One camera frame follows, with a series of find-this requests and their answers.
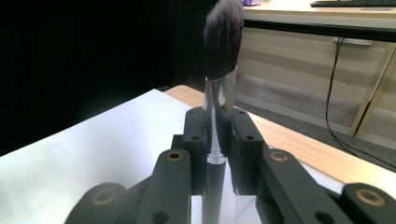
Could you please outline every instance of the keyboard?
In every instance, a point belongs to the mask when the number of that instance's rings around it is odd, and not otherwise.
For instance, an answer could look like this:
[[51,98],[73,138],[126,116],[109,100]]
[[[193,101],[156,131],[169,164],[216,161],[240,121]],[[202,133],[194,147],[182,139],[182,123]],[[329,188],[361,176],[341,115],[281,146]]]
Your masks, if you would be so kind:
[[311,7],[396,7],[396,0],[316,1]]

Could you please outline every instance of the dark background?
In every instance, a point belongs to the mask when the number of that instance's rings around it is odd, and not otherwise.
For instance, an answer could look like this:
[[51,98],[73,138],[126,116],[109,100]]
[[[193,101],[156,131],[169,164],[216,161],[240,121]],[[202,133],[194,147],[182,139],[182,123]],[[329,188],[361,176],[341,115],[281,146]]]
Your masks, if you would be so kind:
[[202,90],[215,3],[3,4],[0,155],[152,89]]

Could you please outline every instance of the brush bristles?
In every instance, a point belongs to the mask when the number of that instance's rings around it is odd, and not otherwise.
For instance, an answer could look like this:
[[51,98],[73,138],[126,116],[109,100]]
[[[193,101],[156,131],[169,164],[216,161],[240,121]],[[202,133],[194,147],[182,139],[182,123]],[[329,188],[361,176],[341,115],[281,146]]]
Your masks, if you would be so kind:
[[243,26],[239,0],[219,0],[207,15],[204,39],[208,79],[225,77],[235,69]]

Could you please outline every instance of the makeup brush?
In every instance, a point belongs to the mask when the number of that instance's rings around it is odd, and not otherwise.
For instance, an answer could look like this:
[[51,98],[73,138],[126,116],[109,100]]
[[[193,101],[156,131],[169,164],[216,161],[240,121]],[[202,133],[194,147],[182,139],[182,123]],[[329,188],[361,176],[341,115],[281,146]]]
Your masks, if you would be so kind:
[[219,223],[243,25],[239,0],[219,0],[206,17],[204,122],[207,159],[202,221],[207,224]]

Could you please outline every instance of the cable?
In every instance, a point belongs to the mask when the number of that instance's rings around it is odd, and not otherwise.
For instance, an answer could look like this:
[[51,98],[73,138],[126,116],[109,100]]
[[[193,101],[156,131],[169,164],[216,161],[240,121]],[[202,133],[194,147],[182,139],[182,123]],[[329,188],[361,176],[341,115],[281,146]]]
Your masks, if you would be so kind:
[[340,147],[342,147],[343,149],[345,149],[346,151],[348,151],[350,154],[354,155],[355,157],[360,158],[360,156],[356,155],[356,153],[354,153],[353,151],[351,151],[349,148],[354,149],[354,150],[356,150],[356,151],[359,151],[360,153],[363,153],[363,154],[365,154],[365,155],[367,155],[367,156],[370,156],[370,157],[372,157],[372,158],[374,158],[374,159],[376,159],[376,160],[382,161],[382,162],[385,163],[386,165],[388,165],[388,166],[390,166],[390,167],[396,169],[396,166],[394,166],[394,165],[392,165],[392,164],[390,164],[390,163],[388,163],[388,162],[386,162],[386,161],[383,161],[383,160],[379,159],[379,158],[376,157],[376,156],[373,156],[373,155],[371,155],[371,154],[369,154],[369,153],[367,153],[367,152],[361,151],[361,150],[359,150],[359,149],[357,149],[357,148],[355,148],[355,147],[352,147],[351,145],[345,143],[345,142],[344,142],[343,140],[341,140],[337,135],[335,135],[335,134],[332,132],[332,129],[330,128],[330,125],[329,125],[329,102],[330,102],[330,96],[332,95],[332,82],[333,82],[333,80],[334,80],[335,67],[336,67],[337,62],[338,62],[338,55],[340,54],[340,50],[341,50],[341,47],[342,47],[342,45],[343,45],[343,42],[344,42],[344,38],[343,38],[343,37],[339,37],[339,38],[338,38],[338,41],[337,41],[336,50],[335,50],[334,65],[333,65],[333,67],[332,67],[332,76],[330,77],[329,91],[328,91],[328,93],[327,93],[327,100],[326,100],[326,124],[327,124],[327,128],[329,129],[329,132],[330,132],[330,134],[332,135],[332,138],[334,139],[334,141],[335,141]]

